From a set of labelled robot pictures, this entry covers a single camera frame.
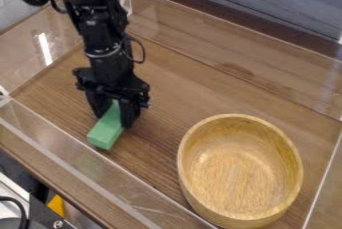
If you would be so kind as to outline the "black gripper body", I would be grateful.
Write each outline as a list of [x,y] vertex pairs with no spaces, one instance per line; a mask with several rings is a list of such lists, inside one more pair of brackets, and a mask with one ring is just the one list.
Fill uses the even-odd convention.
[[87,50],[86,56],[90,66],[79,67],[73,71],[77,88],[85,93],[95,91],[106,94],[111,101],[137,99],[141,108],[148,108],[150,85],[135,74],[135,64],[144,63],[145,60],[135,60],[131,50],[106,52]]

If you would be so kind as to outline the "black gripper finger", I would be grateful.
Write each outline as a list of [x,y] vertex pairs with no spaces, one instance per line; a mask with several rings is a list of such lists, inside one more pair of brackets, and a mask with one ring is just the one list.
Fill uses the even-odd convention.
[[141,116],[141,104],[137,99],[122,99],[119,101],[121,121],[125,128],[131,128]]
[[101,118],[111,107],[113,101],[110,97],[95,91],[87,91],[86,97],[95,116]]

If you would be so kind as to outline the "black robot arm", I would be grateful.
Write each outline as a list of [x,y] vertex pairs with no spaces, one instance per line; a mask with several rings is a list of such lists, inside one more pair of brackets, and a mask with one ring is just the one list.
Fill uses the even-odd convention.
[[77,88],[86,93],[91,109],[103,117],[111,104],[119,104],[123,127],[133,126],[141,110],[149,107],[150,85],[135,74],[133,45],[138,39],[126,32],[129,13],[121,0],[23,0],[31,6],[51,5],[70,17],[82,36],[90,65],[73,71]]

